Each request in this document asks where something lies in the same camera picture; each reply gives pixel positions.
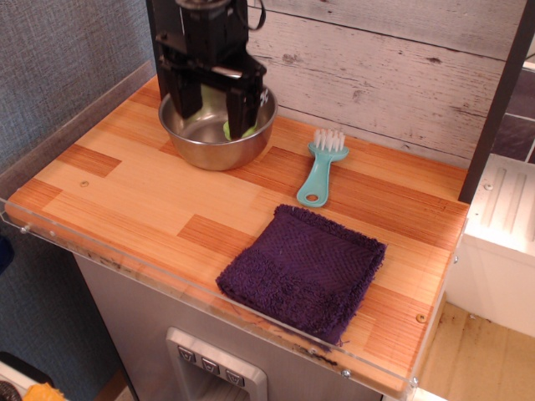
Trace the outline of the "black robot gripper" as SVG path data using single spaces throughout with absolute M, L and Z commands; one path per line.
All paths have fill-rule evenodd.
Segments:
M 166 88 L 176 112 L 188 119 L 202 105 L 201 86 L 227 93 L 227 121 L 238 140 L 257 123 L 266 69 L 247 52 L 249 33 L 263 27 L 248 21 L 246 1 L 177 1 L 181 8 L 188 69 L 164 69 Z

